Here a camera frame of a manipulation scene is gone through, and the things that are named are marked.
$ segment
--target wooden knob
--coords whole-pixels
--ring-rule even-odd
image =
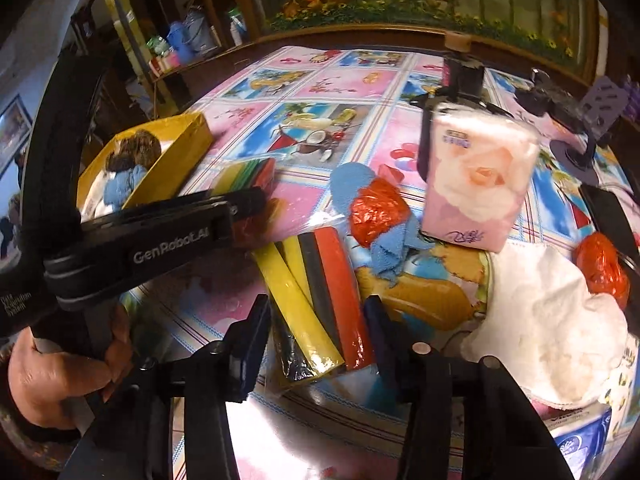
[[[469,52],[471,51],[471,36],[447,31],[444,35],[444,46],[457,52]]]

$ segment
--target human hand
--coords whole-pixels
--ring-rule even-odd
[[[130,371],[133,355],[129,339],[129,317],[118,305],[111,321],[113,341],[104,361],[56,352],[42,354],[36,349],[30,328],[18,335],[9,360],[9,390],[15,405],[31,424],[59,430],[75,429],[62,407],[68,397],[82,397],[102,390],[107,400],[118,382]]]

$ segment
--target picture frame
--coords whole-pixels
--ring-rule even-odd
[[[14,160],[15,153],[31,133],[31,117],[19,95],[0,114],[0,175]]]

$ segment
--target blue bottle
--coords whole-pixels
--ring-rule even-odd
[[[196,56],[196,53],[190,44],[187,29],[181,22],[173,22],[171,24],[171,27],[169,27],[169,34],[166,39],[178,55],[180,64],[187,64]]]

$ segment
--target brown fuzzy object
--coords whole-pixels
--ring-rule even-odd
[[[136,139],[136,154],[134,156],[136,164],[150,170],[162,155],[160,141],[154,134],[146,130],[136,131],[134,138]]]
[[[156,163],[162,155],[162,147],[158,138],[146,130],[122,139],[114,152],[107,157],[105,168],[107,171],[131,170],[135,166],[143,166],[147,170]]]

